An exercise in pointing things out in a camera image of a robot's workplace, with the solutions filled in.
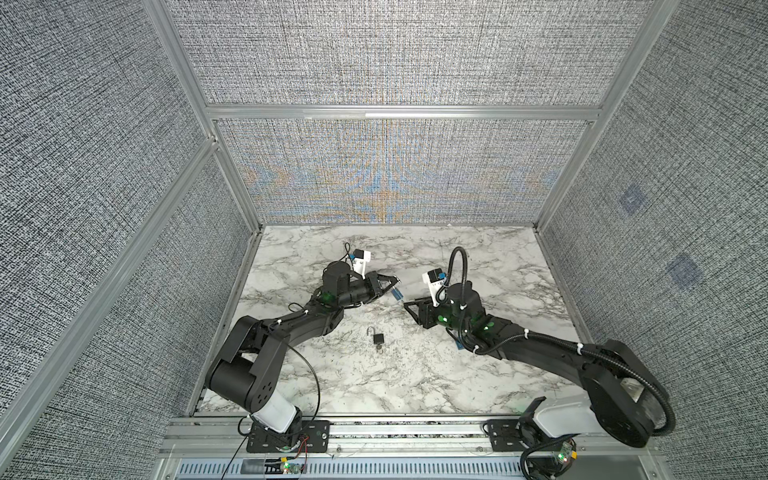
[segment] black mounting plate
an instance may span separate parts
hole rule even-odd
[[[306,450],[308,453],[325,453],[328,451],[328,436],[330,431],[331,422],[327,420],[315,420],[309,422],[304,427],[301,433],[297,437],[301,437],[302,434],[309,437],[306,442]],[[287,455],[296,454],[296,452],[283,452],[280,450],[285,445],[285,441],[281,440],[275,435],[271,435],[267,430],[253,426],[250,434],[248,435],[248,445],[246,445],[246,452],[248,453],[272,453]]]
[[[523,452],[526,450],[525,444],[520,438],[518,432],[517,420],[488,420],[482,428],[488,434],[491,440],[491,448],[494,452]],[[560,445],[541,449],[543,452],[554,452],[560,450]]]

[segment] white marble surface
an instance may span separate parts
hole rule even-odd
[[[353,249],[372,252],[368,270],[398,276],[406,301],[429,295],[422,273],[437,267],[446,271],[453,247],[461,245],[468,252],[468,279],[488,313],[577,339],[527,227],[268,227],[233,323],[244,315],[283,315],[291,302],[303,305],[320,285],[323,268],[344,254],[345,241]],[[458,259],[456,266],[459,278]],[[366,335],[369,326],[384,334],[382,353]],[[559,396],[580,391],[533,366],[457,350],[445,329],[416,325],[390,294],[348,310],[336,330],[297,349],[317,371],[321,412],[520,413],[543,392]],[[314,379],[290,351],[276,389],[305,413],[314,411]],[[240,411],[213,392],[206,392],[198,408]]]

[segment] enclosure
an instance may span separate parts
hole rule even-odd
[[[768,3],[9,0],[2,37],[4,480],[242,465],[204,373],[345,242],[406,300],[463,246],[488,311],[628,344],[677,414],[638,478],[765,475]],[[297,349],[346,462],[396,456],[361,419],[496,462],[465,423],[579,390],[392,296]],[[293,354],[277,389],[315,406]]]

